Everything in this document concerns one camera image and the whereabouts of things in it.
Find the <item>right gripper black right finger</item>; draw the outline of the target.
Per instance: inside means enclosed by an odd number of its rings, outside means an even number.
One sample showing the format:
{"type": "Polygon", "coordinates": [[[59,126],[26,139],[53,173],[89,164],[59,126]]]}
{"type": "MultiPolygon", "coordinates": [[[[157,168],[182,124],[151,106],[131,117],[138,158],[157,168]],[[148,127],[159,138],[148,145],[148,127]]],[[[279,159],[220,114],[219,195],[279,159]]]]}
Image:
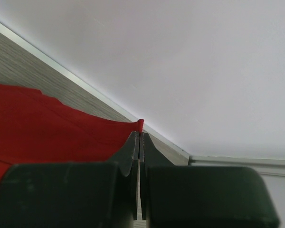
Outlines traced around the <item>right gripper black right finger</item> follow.
{"type": "Polygon", "coordinates": [[[149,228],[277,228],[261,176],[241,166],[177,166],[140,136],[142,218],[149,228]]]}

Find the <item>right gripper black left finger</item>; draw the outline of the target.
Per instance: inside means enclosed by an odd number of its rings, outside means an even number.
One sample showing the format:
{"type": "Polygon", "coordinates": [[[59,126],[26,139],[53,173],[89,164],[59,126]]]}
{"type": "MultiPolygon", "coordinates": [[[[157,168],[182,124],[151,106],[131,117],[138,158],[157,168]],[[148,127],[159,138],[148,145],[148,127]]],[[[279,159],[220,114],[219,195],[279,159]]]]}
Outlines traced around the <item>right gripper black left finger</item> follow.
{"type": "Polygon", "coordinates": [[[13,165],[0,181],[0,228],[131,228],[139,133],[105,162],[13,165]]]}

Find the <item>red t shirt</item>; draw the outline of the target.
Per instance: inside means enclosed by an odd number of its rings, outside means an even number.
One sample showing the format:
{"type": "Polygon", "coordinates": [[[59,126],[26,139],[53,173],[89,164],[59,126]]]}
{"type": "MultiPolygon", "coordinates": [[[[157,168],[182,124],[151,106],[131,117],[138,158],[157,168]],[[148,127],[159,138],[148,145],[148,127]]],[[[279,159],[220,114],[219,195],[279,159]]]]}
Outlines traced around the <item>red t shirt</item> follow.
{"type": "Polygon", "coordinates": [[[0,84],[0,180],[15,164],[106,161],[143,123],[104,119],[39,90],[0,84]]]}

